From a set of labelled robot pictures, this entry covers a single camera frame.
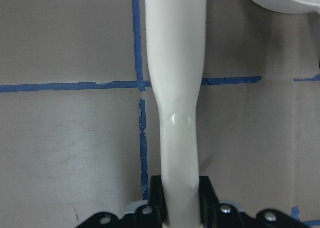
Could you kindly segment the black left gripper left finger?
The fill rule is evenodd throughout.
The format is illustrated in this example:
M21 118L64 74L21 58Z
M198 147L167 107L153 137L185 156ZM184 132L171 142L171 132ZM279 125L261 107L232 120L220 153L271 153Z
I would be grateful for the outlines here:
M158 208L161 220L165 222L168 210L161 175L155 175L150 178L148 204Z

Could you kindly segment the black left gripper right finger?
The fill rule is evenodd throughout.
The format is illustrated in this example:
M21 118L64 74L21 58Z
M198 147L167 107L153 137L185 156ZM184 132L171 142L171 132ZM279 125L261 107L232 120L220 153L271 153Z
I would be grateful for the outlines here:
M199 178L199 196L201 221L213 222L215 205L220 202L208 176Z

